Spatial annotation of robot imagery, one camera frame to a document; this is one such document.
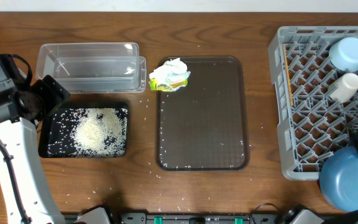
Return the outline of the white plastic cup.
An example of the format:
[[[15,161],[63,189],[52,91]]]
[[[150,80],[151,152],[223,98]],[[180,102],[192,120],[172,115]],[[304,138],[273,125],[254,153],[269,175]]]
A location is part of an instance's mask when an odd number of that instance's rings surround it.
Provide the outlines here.
[[[331,89],[334,89],[334,91],[329,94],[330,98],[341,103],[349,101],[358,90],[358,75],[345,73],[329,85],[328,90]]]

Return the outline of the orange chopstick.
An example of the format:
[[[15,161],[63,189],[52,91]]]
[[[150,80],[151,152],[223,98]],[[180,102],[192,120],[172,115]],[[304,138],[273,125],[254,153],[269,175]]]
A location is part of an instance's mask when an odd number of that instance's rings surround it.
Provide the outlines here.
[[[290,74],[289,74],[289,69],[288,69],[287,49],[286,49],[285,44],[283,44],[283,56],[284,56],[285,72],[286,72],[286,76],[287,76],[287,85],[288,85],[290,105],[293,106],[293,95],[291,92],[291,81],[290,81]]]

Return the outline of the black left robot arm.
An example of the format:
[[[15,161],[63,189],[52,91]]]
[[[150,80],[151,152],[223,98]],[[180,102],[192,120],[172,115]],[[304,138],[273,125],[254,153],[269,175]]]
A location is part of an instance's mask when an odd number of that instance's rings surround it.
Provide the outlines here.
[[[32,82],[16,54],[0,54],[0,186],[9,223],[110,223],[98,207],[71,218],[55,203],[37,151],[37,125],[50,116],[69,92],[50,75]]]

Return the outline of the dark blue plate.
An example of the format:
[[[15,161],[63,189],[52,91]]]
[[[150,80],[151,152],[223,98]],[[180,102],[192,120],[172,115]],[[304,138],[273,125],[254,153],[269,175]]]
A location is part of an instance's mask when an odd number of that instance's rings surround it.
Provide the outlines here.
[[[347,146],[323,164],[319,187],[326,201],[345,212],[358,210],[358,152]]]

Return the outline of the yellow green snack wrapper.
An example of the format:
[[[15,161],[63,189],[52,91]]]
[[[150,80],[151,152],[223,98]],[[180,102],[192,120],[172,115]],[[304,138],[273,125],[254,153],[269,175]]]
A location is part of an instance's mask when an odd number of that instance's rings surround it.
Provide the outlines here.
[[[185,87],[188,84],[188,80],[180,80],[176,83],[160,83],[156,79],[152,78],[149,81],[150,89],[153,91],[167,91],[173,92],[177,91],[181,87]]]

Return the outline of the light blue bowl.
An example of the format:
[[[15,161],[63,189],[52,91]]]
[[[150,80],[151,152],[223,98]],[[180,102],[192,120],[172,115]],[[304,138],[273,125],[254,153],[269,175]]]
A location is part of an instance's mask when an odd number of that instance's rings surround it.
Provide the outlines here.
[[[358,38],[346,37],[331,46],[331,63],[343,72],[358,71]]]

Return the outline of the grey dishwasher rack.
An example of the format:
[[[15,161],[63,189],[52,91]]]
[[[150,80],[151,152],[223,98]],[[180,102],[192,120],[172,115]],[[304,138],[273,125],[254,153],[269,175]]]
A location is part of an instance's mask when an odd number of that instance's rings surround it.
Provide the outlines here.
[[[331,46],[345,37],[358,38],[358,26],[283,26],[268,46],[278,105],[280,163],[282,174],[289,180],[318,179],[327,158],[349,145],[350,137],[358,132],[358,91],[349,101],[340,103],[329,97],[332,91],[328,90],[345,74],[329,56]]]

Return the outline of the white paper napkin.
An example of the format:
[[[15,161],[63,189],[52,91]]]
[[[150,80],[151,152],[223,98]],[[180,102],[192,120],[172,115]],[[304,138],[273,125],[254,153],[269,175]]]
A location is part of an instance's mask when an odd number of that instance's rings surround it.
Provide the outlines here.
[[[191,72],[181,58],[167,60],[163,65],[150,73],[149,78],[156,81],[158,85],[172,85],[185,81]]]

